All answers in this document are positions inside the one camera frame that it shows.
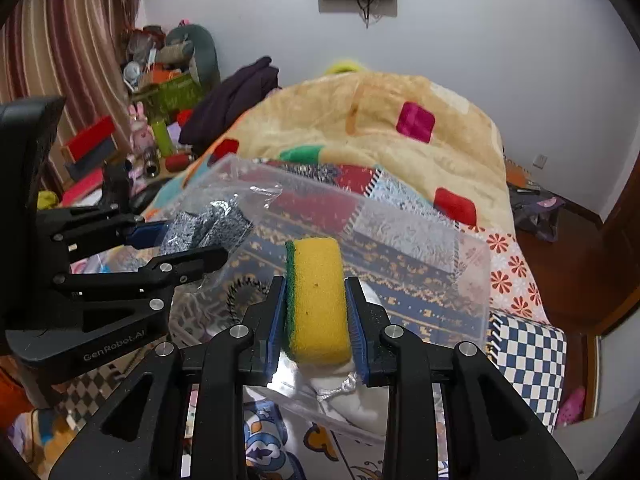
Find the grey patterned cloth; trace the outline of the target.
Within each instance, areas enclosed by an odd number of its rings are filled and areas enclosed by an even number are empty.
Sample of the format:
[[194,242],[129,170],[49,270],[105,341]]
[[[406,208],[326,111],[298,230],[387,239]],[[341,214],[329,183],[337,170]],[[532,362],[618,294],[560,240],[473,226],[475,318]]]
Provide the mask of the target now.
[[160,208],[156,218],[165,226],[154,254],[210,246],[233,254],[281,194],[282,186],[274,182],[198,182]]

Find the black white braided band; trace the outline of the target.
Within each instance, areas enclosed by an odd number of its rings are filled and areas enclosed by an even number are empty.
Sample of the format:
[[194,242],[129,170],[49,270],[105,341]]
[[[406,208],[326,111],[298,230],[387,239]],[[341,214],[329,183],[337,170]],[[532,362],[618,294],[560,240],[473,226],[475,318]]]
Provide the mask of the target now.
[[263,302],[269,294],[270,285],[253,275],[244,275],[232,282],[227,289],[226,306],[234,322],[240,322],[246,310]]

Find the yellow green sponge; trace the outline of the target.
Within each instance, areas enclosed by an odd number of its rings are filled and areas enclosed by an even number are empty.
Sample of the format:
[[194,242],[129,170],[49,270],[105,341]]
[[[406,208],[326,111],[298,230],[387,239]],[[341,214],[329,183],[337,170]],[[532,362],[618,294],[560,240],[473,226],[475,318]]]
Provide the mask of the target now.
[[340,245],[331,237],[289,240],[286,248],[286,352],[303,365],[352,358]]

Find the red cylinder cup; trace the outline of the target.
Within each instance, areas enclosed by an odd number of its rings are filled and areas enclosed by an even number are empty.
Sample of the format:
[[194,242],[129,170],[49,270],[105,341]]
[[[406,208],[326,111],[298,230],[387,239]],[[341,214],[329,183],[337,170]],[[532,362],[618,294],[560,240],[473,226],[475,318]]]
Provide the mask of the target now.
[[194,162],[194,156],[191,153],[176,153],[164,158],[165,169],[170,174],[176,174],[188,168]]

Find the black flashlight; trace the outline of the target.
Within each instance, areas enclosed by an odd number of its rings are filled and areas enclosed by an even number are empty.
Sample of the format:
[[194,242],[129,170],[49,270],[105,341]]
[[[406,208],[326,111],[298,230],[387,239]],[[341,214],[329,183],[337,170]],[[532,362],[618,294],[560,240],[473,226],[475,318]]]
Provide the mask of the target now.
[[157,149],[146,148],[142,155],[143,159],[143,172],[145,177],[154,179],[160,174],[160,161],[157,156]]

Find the green bottle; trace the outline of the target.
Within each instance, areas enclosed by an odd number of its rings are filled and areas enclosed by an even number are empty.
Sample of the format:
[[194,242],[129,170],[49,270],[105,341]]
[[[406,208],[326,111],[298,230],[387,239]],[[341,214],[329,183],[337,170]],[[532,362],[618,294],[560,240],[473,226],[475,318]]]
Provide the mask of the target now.
[[174,144],[172,143],[166,122],[163,119],[154,119],[150,122],[155,143],[163,157],[169,157],[175,153]]

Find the pink rabbit doll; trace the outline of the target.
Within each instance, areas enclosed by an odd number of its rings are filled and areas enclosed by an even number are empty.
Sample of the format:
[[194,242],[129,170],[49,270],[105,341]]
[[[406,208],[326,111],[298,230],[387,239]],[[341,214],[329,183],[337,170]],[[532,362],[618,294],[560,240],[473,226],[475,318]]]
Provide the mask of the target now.
[[155,138],[148,118],[144,112],[142,102],[128,106],[131,151],[136,156],[142,156],[148,148],[154,148]]

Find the red box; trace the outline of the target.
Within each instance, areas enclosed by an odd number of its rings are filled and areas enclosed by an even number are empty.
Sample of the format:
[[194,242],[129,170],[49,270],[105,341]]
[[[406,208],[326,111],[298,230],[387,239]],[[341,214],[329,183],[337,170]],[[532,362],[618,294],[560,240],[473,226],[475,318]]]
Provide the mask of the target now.
[[61,153],[68,164],[76,164],[116,131],[113,118],[103,116],[93,125],[80,130],[73,139],[66,142]]

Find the green cardboard box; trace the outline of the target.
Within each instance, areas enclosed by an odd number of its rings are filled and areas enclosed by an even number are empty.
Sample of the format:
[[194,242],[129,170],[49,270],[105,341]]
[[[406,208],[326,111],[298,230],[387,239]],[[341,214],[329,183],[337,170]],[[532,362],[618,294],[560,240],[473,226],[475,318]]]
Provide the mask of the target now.
[[131,97],[131,103],[141,102],[147,118],[167,119],[180,110],[192,110],[205,96],[203,88],[193,80],[190,74],[151,84]]

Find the dark purple garment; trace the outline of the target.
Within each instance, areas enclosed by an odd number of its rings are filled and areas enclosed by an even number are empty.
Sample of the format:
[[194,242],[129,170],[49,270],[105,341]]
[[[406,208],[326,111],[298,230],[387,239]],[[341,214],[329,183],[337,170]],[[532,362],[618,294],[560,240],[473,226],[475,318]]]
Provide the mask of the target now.
[[179,142],[203,154],[238,118],[279,88],[279,69],[272,58],[258,58],[206,94],[181,127]]

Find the clear plastic storage box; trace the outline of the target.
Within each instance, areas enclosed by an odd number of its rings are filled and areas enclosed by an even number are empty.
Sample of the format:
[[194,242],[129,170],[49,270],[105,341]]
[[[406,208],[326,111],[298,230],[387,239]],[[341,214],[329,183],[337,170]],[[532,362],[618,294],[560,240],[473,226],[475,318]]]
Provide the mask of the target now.
[[217,180],[274,182],[282,194],[221,270],[177,289],[169,328],[179,344],[201,344],[236,323],[226,306],[229,285],[244,275],[270,285],[285,271],[286,242],[303,237],[334,238],[344,274],[358,278],[366,299],[393,323],[443,347],[485,343],[488,249],[410,186],[379,169],[229,155],[188,185],[168,188],[164,206],[198,182]]

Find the grey plush toy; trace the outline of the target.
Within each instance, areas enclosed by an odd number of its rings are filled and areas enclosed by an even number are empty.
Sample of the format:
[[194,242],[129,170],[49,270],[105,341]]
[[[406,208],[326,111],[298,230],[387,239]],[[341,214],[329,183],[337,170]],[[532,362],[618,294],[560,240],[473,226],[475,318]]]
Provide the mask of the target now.
[[187,24],[171,29],[156,62],[187,68],[192,79],[205,90],[220,83],[217,51],[212,35],[200,25]]

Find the purple bag on floor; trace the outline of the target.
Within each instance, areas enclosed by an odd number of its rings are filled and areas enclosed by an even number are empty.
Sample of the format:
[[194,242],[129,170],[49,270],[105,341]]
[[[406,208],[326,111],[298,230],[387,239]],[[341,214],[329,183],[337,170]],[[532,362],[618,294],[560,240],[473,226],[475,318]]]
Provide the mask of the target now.
[[558,239],[558,224],[565,200],[545,190],[510,188],[514,226],[540,240],[554,243]]

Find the beige fleece blanket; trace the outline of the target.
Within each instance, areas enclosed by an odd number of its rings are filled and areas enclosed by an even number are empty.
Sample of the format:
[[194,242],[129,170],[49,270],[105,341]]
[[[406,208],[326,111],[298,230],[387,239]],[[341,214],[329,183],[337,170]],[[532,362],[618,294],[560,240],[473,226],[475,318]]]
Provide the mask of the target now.
[[245,159],[381,167],[430,202],[443,188],[476,224],[514,231],[503,145],[479,107],[422,76],[351,72],[273,92],[221,136]]

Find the wall power socket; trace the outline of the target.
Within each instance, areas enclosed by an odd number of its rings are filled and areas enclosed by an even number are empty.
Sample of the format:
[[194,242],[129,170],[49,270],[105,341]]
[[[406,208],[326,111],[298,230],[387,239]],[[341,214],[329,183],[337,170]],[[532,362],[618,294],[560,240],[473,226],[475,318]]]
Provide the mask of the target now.
[[548,160],[547,156],[544,156],[543,154],[539,154],[534,159],[533,166],[538,169],[544,169],[544,165],[546,164],[547,160]]

